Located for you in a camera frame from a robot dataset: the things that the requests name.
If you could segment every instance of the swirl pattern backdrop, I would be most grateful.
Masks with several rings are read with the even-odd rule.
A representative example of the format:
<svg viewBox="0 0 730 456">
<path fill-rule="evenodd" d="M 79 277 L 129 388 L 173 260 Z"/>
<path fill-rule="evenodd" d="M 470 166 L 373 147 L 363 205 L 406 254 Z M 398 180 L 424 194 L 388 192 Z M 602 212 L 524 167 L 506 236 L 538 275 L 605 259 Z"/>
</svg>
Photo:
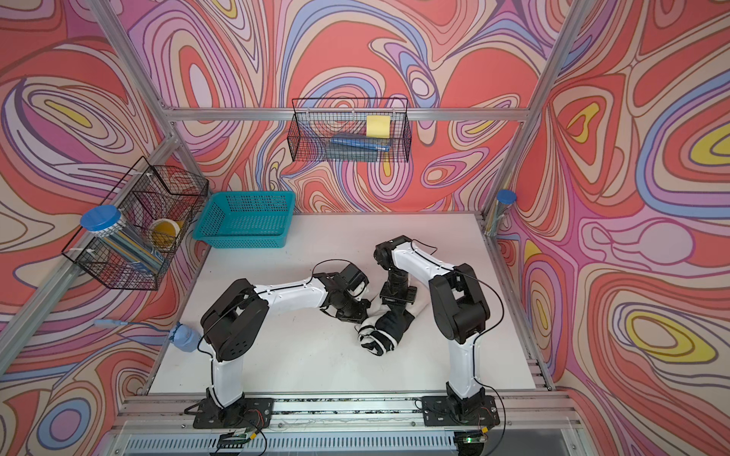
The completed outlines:
<svg viewBox="0 0 730 456">
<path fill-rule="evenodd" d="M 0 43 L 1 330 L 58 264 L 81 215 L 162 135 L 83 0 L 0 1 Z M 204 248 L 186 239 L 154 293 L 77 279 L 0 378 L 0 455 L 93 451 L 165 338 L 93 321 L 169 329 Z"/>
<path fill-rule="evenodd" d="M 602 455 L 730 454 L 730 4 L 601 0 L 499 245 Z"/>
<path fill-rule="evenodd" d="M 290 107 L 405 96 L 411 107 L 528 105 L 566 2 L 138 1 L 118 10 L 168 107 Z M 291 163 L 286 122 L 178 123 L 214 191 L 293 190 L 300 212 L 475 211 L 515 132 L 418 122 L 409 163 Z"/>
</svg>

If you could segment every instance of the plastic container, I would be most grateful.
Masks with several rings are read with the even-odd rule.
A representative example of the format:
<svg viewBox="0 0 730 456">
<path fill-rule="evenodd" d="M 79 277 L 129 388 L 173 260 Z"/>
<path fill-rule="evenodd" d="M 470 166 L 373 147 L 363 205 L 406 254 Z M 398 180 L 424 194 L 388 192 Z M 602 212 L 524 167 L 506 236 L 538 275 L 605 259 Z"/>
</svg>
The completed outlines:
<svg viewBox="0 0 730 456">
<path fill-rule="evenodd" d="M 496 207 L 492 215 L 492 223 L 489 228 L 489 236 L 495 236 L 497 232 L 497 225 L 499 221 L 504 217 L 507 209 L 517 201 L 517 194 L 511 190 L 500 190 L 497 192 Z"/>
<path fill-rule="evenodd" d="M 172 344 L 183 352 L 192 353 L 198 349 L 200 342 L 200 334 L 190 326 L 178 323 L 175 328 L 170 331 L 170 340 Z"/>
<path fill-rule="evenodd" d="M 160 252 L 145 241 L 119 209 L 111 204 L 97 206 L 86 212 L 81 217 L 81 226 L 112 248 L 133 269 L 157 274 L 162 268 L 164 258 Z"/>
<path fill-rule="evenodd" d="M 214 193 L 193 238 L 217 249 L 284 247 L 293 213 L 294 192 Z"/>
</svg>

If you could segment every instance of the blue plastic basket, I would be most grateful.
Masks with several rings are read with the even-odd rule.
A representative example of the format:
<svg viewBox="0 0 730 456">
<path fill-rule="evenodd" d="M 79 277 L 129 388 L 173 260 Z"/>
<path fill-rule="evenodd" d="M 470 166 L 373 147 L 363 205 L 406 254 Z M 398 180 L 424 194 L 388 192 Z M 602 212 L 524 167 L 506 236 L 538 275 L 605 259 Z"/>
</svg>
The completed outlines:
<svg viewBox="0 0 730 456">
<path fill-rule="evenodd" d="M 193 238 L 218 249 L 284 247 L 294 192 L 213 193 Z"/>
</svg>

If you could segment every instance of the wire basket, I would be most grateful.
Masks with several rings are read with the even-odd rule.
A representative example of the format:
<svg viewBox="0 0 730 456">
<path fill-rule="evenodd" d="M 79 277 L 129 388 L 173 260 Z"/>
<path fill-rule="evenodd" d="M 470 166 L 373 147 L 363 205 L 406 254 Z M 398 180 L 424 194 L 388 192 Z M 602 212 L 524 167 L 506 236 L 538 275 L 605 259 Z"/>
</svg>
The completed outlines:
<svg viewBox="0 0 730 456">
<path fill-rule="evenodd" d="M 405 162 L 410 159 L 408 99 L 295 98 L 287 141 L 292 161 Z M 368 116 L 390 117 L 388 138 L 367 136 Z"/>
<path fill-rule="evenodd" d="M 147 164 L 146 169 L 141 173 L 132 173 L 143 159 Z M 86 232 L 84 228 L 76 231 L 62 253 L 107 288 L 157 290 L 193 222 L 193 217 L 205 202 L 208 181 L 176 166 L 152 166 L 142 157 L 119 180 L 102 204 L 127 182 L 130 174 L 139 176 L 132 179 L 134 183 L 131 183 L 129 192 L 117 208 L 143 238 L 157 246 L 163 257 L 159 272 L 145 273 L 131 267 L 116 251 L 95 236 L 92 236 L 85 247 L 71 248 L 83 241 Z M 176 236 L 150 230 L 155 220 L 163 218 L 177 221 L 180 232 Z"/>
</svg>

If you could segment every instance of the white tabletop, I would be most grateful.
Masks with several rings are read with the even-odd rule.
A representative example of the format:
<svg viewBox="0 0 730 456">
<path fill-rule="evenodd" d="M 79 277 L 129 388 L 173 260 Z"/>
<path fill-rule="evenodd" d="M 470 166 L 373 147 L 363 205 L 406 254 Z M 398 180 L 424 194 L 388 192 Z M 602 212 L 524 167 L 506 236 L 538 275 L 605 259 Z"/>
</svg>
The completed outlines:
<svg viewBox="0 0 730 456">
<path fill-rule="evenodd" d="M 364 297 L 376 298 L 388 274 L 372 257 L 375 245 L 404 234 L 438 247 L 447 263 L 468 263 L 484 282 L 502 293 L 471 214 L 295 215 L 282 249 L 212 249 L 180 322 L 201 330 L 200 318 L 236 279 L 276 285 L 310 276 L 328 258 L 354 262 L 369 278 Z M 317 272 L 341 271 L 328 262 Z M 427 286 L 416 300 L 430 300 Z M 489 328 L 501 316 L 494 294 L 483 287 L 491 309 Z M 201 348 L 212 351 L 205 342 Z M 449 375 L 447 340 L 434 322 L 430 304 L 413 321 L 398 347 L 382 357 L 362 347 L 354 325 L 302 309 L 268 316 L 244 355 L 246 393 L 423 392 L 445 389 Z M 534 381 L 510 313 L 477 342 L 480 381 L 498 390 L 532 390 Z M 150 393 L 203 393 L 210 385 L 210 358 L 170 345 Z"/>
</svg>

